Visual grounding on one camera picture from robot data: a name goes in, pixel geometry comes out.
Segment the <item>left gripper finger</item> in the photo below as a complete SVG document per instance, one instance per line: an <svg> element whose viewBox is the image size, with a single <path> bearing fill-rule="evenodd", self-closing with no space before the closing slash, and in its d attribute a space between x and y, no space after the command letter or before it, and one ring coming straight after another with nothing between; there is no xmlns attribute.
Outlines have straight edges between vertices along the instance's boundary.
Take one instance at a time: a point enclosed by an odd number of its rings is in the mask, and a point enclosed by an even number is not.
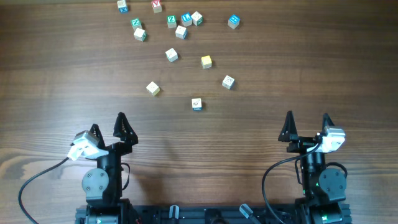
<svg viewBox="0 0 398 224"><path fill-rule="evenodd" d="M118 113L114 125L113 136L119 138L121 141L135 141L136 133L129 124L126 115L123 112Z"/></svg>
<svg viewBox="0 0 398 224"><path fill-rule="evenodd" d="M105 147L105 143L103 140L102 133L99 129L99 126L97 124L92 124L90 128L90 132L93 133L97 138L98 138L98 144L97 147Z"/></svg>

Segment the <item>white patterned block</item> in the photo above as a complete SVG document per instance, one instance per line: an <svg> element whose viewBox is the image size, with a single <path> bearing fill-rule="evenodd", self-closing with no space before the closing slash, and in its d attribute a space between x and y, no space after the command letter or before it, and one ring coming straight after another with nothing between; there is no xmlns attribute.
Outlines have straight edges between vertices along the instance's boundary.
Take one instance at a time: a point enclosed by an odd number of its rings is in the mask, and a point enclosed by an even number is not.
<svg viewBox="0 0 398 224"><path fill-rule="evenodd" d="M225 78L222 81L222 86L230 90L230 89L232 89L234 82L235 82L235 79L232 78L231 76L227 75L227 76L225 76Z"/></svg>

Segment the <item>yellow top block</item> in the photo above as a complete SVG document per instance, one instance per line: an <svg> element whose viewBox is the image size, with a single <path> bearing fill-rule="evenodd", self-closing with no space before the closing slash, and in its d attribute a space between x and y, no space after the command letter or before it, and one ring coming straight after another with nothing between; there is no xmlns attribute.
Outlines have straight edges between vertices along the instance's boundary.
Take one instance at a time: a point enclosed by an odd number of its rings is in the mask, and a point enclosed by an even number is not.
<svg viewBox="0 0 398 224"><path fill-rule="evenodd" d="M212 66L211 57L209 55L202 57L201 65L202 65L203 69L211 68L211 66Z"/></svg>

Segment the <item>cream block yellow side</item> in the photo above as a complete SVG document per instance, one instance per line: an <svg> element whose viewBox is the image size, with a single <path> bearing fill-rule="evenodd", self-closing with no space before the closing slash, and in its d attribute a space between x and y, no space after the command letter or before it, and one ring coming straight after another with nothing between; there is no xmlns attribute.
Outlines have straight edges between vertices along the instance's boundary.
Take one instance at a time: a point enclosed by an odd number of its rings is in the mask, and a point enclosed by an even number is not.
<svg viewBox="0 0 398 224"><path fill-rule="evenodd" d="M152 96L156 96L160 91L160 87L154 82L150 82L146 89Z"/></svg>

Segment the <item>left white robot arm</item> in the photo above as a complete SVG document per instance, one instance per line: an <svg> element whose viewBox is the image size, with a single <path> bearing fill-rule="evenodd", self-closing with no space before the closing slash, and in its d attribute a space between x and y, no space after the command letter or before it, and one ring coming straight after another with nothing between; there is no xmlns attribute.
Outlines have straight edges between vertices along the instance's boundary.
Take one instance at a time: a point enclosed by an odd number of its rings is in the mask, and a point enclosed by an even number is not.
<svg viewBox="0 0 398 224"><path fill-rule="evenodd" d="M82 156L96 161L96 167L82 178L87 206L76 210L76 224L142 222L130 200L122 198L123 190L129 184L122 184L123 166L129 165L122 162L121 157L130 154L133 145L139 142L123 112L118 113L113 136L120 141L106 146L99 126L93 124L90 130L78 133L71 144L69 158L75 161Z"/></svg>

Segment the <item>white block blue base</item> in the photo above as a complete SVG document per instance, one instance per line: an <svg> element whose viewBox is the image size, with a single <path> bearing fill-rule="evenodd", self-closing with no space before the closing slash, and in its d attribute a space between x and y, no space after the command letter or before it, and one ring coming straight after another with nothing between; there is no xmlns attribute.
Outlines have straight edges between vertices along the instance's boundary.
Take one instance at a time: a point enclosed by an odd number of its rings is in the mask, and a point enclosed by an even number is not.
<svg viewBox="0 0 398 224"><path fill-rule="evenodd" d="M193 111L202 110L201 98L193 98L192 99L192 109L193 109Z"/></svg>

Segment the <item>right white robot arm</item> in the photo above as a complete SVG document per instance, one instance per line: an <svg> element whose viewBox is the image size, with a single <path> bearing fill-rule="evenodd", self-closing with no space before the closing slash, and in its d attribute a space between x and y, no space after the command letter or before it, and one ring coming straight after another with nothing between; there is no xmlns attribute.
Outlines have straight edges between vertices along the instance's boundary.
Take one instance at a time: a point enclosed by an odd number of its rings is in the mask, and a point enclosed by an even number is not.
<svg viewBox="0 0 398 224"><path fill-rule="evenodd" d="M346 200L347 169L340 163L325 160L345 141L345 132L323 115L322 131L314 137L298 135L293 112L288 111L278 140L289 143L287 152L298 153L300 165L295 166L303 198L295 200L295 222L311 224L351 223L351 210Z"/></svg>

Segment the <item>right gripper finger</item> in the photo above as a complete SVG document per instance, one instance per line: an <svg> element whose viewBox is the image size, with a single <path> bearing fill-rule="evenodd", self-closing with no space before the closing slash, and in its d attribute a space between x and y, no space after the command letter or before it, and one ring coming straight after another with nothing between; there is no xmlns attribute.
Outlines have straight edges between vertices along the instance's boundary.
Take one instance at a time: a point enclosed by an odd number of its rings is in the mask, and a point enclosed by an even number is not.
<svg viewBox="0 0 398 224"><path fill-rule="evenodd" d="M322 119L322 133L326 133L329 129L333 129L335 127L328 113L323 115Z"/></svg>
<svg viewBox="0 0 398 224"><path fill-rule="evenodd" d="M280 142L292 142L298 140L297 128L294 121L292 111L288 111L284 126L279 134L278 141Z"/></svg>

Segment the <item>white block teal side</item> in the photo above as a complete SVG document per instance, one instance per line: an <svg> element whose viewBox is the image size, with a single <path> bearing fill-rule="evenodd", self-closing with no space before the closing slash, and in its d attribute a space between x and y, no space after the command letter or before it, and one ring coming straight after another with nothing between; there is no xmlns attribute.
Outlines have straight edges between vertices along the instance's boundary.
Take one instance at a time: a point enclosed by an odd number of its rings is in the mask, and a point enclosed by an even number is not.
<svg viewBox="0 0 398 224"><path fill-rule="evenodd" d="M178 53L175 51L174 48L168 49L166 52L166 57L169 60L169 62L174 62L175 60L178 59Z"/></svg>

